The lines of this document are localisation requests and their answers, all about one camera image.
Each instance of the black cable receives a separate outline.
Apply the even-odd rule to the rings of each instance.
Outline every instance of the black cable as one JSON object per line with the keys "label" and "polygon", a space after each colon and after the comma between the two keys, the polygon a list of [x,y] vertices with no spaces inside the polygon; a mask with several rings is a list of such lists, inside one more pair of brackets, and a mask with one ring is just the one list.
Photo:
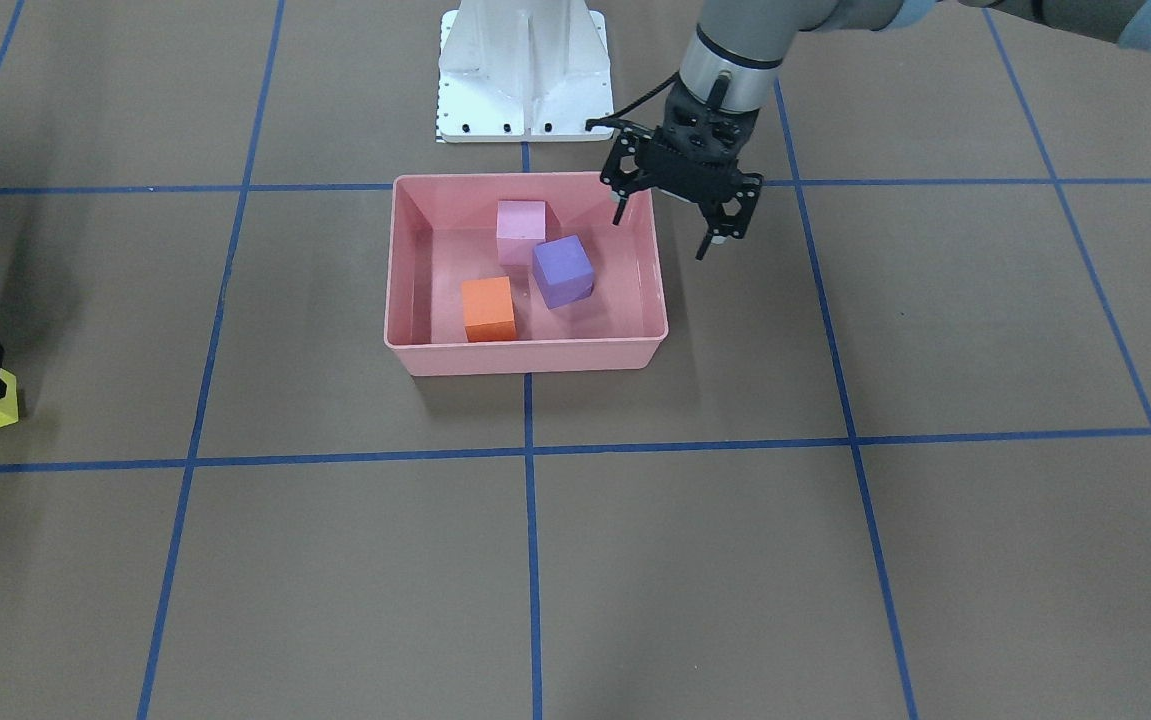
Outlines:
{"label": "black cable", "polygon": [[611,113],[610,115],[605,115],[605,117],[603,118],[586,120],[584,122],[584,131],[588,132],[590,131],[590,129],[599,127],[599,124],[604,123],[607,120],[616,120],[624,117],[624,115],[627,115],[635,108],[639,108],[639,106],[642,105],[645,101],[651,100],[653,97],[661,94],[661,92],[665,91],[668,86],[671,86],[672,83],[676,83],[677,79],[679,79],[680,77],[681,77],[680,72],[672,72],[671,76],[668,76],[666,81],[661,82],[656,87],[654,87],[651,92],[647,92],[647,94],[639,97],[633,102],[628,102],[624,109]]}

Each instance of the pink box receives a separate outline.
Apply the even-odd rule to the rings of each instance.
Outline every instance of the pink box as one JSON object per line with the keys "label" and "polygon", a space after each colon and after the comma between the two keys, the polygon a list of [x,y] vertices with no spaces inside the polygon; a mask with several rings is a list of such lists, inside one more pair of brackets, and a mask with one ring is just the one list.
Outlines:
{"label": "pink box", "polygon": [[535,200],[501,200],[496,219],[496,245],[500,265],[525,265],[544,237],[548,208]]}
{"label": "pink box", "polygon": [[[516,342],[468,343],[460,283],[500,273],[497,201],[543,200],[556,237],[578,233],[593,296],[549,311],[529,268],[510,268]],[[384,343],[412,375],[643,368],[668,335],[651,196],[616,201],[597,173],[403,176],[392,184]]]}

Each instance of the purple cube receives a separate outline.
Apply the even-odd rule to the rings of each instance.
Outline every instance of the purple cube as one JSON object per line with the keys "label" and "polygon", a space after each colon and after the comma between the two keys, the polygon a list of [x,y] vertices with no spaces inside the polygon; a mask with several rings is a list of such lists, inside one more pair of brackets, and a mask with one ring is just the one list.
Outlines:
{"label": "purple cube", "polygon": [[549,311],[593,294],[593,263],[573,233],[536,245],[531,271]]}
{"label": "purple cube", "polygon": [[544,240],[548,205],[543,200],[501,200],[496,210],[500,265],[529,265],[529,252]]}

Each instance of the white mounting base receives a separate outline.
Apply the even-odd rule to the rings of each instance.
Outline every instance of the white mounting base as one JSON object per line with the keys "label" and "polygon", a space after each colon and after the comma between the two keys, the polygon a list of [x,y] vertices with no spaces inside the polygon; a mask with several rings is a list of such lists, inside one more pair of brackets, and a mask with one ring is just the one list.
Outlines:
{"label": "white mounting base", "polygon": [[584,0],[464,0],[442,15],[439,141],[587,141],[615,112],[605,18]]}

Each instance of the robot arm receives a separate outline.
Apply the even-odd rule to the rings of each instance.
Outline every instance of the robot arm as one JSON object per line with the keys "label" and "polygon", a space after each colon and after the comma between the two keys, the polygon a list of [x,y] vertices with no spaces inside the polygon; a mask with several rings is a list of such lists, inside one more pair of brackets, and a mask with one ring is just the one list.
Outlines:
{"label": "robot arm", "polygon": [[[897,29],[922,20],[939,0],[706,0],[681,68],[648,97],[670,89],[665,117],[654,128],[622,118],[627,109],[587,127],[616,128],[602,182],[620,199],[658,187],[694,202],[708,223],[699,247],[748,232],[762,176],[740,173],[740,150],[798,32]],[[1064,31],[1151,49],[1151,0],[959,0]]]}

